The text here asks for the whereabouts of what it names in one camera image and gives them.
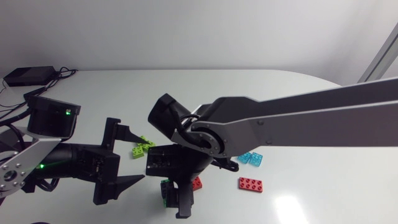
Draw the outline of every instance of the metal bracket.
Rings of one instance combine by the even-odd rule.
[[[26,128],[18,128],[34,138],[33,144],[0,166],[0,198],[17,192],[24,185],[24,179],[61,142],[61,138],[30,133]]]

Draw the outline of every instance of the lime green lego brick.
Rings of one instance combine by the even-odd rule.
[[[149,147],[155,147],[155,143],[151,142],[151,141],[147,141],[149,143]]]
[[[144,151],[148,152],[148,150],[149,150],[149,145],[148,145],[148,144],[145,144],[145,145],[143,145],[143,146],[141,146],[141,147],[142,147],[142,149],[143,149]]]
[[[144,151],[142,150],[141,146],[135,147],[132,149],[132,158],[133,159],[138,159],[140,157],[144,156]]]

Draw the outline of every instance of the green lego brick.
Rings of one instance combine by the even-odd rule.
[[[142,156],[144,156],[144,151],[142,150],[141,146],[138,146],[138,147],[135,147],[132,149],[132,158],[133,159],[138,159]]]
[[[148,144],[144,144],[144,145],[142,145],[141,147],[142,147],[142,149],[143,149],[144,151],[148,152],[150,146],[149,146]]]
[[[148,139],[146,139],[145,136],[141,136],[140,138],[145,140],[145,141],[148,141]],[[137,143],[137,146],[143,146],[143,145],[145,145],[145,144],[144,143]]]

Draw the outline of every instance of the white wall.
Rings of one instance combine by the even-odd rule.
[[[272,68],[359,80],[398,21],[396,0],[0,2],[0,73]]]

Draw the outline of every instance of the metal frame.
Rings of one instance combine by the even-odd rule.
[[[398,56],[398,23],[358,83],[380,79]]]

